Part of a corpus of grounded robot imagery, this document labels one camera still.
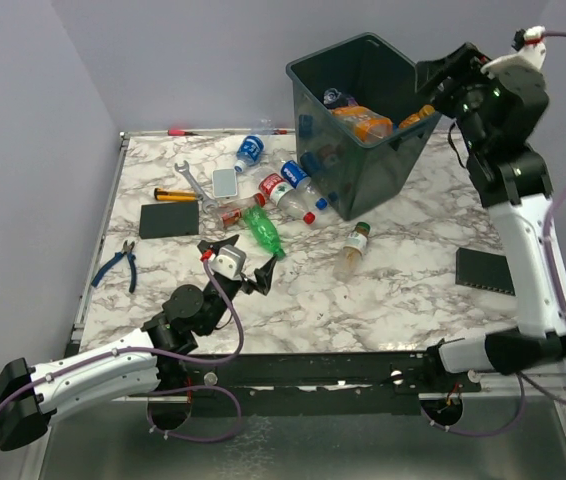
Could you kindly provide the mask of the orange juice bottle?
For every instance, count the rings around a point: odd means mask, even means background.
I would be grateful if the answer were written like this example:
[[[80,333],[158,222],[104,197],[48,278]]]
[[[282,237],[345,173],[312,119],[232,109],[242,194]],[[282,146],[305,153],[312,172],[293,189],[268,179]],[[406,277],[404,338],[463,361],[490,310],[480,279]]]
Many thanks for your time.
[[[408,128],[421,120],[424,120],[430,116],[432,116],[436,112],[435,108],[430,105],[426,104],[421,107],[417,112],[408,115],[405,119],[403,119],[398,127],[400,129]]]

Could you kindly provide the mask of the green plastic bottle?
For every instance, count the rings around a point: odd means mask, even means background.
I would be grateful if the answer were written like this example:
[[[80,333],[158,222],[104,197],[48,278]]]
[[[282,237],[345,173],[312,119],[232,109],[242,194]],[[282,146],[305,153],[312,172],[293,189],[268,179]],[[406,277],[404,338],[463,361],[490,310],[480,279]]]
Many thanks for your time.
[[[245,209],[242,219],[262,248],[277,259],[286,256],[279,233],[262,207],[255,205]]]

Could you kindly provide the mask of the red cap bottle small label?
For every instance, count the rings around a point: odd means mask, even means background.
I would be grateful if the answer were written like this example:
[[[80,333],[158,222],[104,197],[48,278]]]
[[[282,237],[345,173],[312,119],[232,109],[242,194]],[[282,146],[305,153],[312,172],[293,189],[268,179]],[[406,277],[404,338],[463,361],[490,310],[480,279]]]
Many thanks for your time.
[[[212,209],[212,216],[216,226],[222,230],[236,224],[246,209],[254,206],[263,207],[266,198],[262,193],[256,193],[248,198],[231,201],[225,204],[219,204]]]

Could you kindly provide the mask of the red label water bottle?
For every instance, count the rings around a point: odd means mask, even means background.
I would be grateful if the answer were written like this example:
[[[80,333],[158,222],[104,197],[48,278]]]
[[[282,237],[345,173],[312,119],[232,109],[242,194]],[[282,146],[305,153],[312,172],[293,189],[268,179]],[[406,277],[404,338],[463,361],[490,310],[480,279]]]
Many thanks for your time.
[[[284,214],[311,225],[315,214],[301,198],[300,194],[277,173],[267,175],[258,186],[260,192]]]

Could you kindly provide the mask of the large orange label bottle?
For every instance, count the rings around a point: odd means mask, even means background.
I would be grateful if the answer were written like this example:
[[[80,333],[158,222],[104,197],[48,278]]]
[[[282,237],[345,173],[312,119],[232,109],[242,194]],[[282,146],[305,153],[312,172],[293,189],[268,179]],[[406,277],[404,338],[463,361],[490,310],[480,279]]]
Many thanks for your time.
[[[389,137],[394,126],[392,121],[364,106],[344,106],[331,111],[332,115],[346,125],[355,137],[365,144],[373,144]]]

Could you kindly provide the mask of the green cap tea bottle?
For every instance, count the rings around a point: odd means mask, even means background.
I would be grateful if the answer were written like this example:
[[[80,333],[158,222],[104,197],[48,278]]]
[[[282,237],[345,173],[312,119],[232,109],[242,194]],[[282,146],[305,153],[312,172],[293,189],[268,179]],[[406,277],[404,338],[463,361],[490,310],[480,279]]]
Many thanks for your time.
[[[367,248],[371,227],[358,222],[347,236],[339,251],[333,269],[333,276],[340,282],[347,282],[356,272]]]

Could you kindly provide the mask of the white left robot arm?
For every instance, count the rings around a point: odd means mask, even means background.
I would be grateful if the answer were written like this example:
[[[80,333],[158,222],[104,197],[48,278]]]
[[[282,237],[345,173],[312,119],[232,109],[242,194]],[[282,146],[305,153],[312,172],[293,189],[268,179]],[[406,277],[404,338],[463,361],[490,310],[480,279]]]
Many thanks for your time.
[[[208,278],[204,288],[179,286],[160,311],[141,327],[93,350],[61,360],[30,365],[23,358],[0,372],[0,450],[27,446],[48,428],[93,404],[123,396],[188,392],[187,363],[217,366],[237,357],[203,359],[192,356],[203,336],[213,334],[225,314],[240,320],[233,305],[239,292],[267,295],[276,255],[248,277],[246,254],[236,237],[197,248]]]

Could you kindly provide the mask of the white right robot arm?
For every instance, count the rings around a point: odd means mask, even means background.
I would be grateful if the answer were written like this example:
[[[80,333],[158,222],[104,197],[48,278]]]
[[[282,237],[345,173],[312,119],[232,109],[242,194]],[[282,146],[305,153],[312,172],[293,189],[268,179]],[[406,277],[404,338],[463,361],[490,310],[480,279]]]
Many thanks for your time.
[[[522,54],[489,60],[466,43],[415,66],[415,90],[459,127],[472,185],[500,237],[517,300],[517,325],[443,343],[422,367],[444,391],[459,373],[510,375],[566,358],[566,269],[546,216],[554,202],[543,157],[527,139],[549,105],[544,76]]]

